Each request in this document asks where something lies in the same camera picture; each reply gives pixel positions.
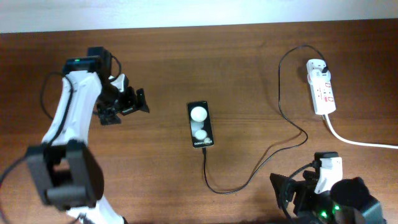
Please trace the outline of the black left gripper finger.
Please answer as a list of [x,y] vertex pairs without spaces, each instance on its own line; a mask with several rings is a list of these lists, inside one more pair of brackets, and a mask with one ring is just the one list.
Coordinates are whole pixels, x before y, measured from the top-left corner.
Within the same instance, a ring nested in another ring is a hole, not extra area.
[[140,88],[136,91],[137,94],[137,108],[143,112],[150,113],[149,106],[146,102],[144,89]]
[[98,117],[100,124],[103,126],[121,124],[121,119],[114,111],[99,111]]

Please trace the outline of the black smartphone silver frame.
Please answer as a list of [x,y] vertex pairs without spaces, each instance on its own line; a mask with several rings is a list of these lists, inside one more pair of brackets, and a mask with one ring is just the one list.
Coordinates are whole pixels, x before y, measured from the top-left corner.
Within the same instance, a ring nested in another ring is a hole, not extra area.
[[215,140],[207,101],[187,103],[188,118],[194,148],[211,147]]

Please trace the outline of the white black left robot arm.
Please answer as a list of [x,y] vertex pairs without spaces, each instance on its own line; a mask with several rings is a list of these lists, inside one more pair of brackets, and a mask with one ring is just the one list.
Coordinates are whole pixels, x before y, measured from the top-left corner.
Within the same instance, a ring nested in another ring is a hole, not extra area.
[[104,47],[63,66],[62,95],[49,130],[25,159],[44,205],[80,223],[126,223],[104,196],[104,176],[88,147],[93,114],[101,125],[119,124],[119,115],[149,112],[144,90],[134,90],[123,73],[111,74],[117,58]]

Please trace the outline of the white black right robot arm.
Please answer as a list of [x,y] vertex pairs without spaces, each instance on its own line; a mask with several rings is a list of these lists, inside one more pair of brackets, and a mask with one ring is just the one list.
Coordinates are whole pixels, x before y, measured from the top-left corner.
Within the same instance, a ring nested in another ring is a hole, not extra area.
[[294,205],[296,217],[289,216],[281,223],[387,223],[380,201],[370,194],[363,179],[343,179],[317,194],[319,175],[306,170],[303,177],[296,181],[280,174],[270,175],[275,196],[279,198],[282,192],[285,196],[284,203],[277,200],[278,207],[287,208],[290,202]]

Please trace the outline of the white charger plug adapter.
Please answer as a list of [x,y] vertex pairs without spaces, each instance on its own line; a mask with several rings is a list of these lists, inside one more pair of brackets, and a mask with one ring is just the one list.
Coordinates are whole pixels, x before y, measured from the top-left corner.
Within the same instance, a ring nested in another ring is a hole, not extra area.
[[307,64],[307,80],[310,85],[329,82],[331,73],[324,60],[310,59]]

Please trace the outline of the white power strip red switches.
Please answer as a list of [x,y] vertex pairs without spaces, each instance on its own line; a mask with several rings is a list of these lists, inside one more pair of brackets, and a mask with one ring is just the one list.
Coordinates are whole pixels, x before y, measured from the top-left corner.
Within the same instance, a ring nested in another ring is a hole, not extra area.
[[336,110],[331,81],[310,85],[310,91],[315,114],[326,115]]

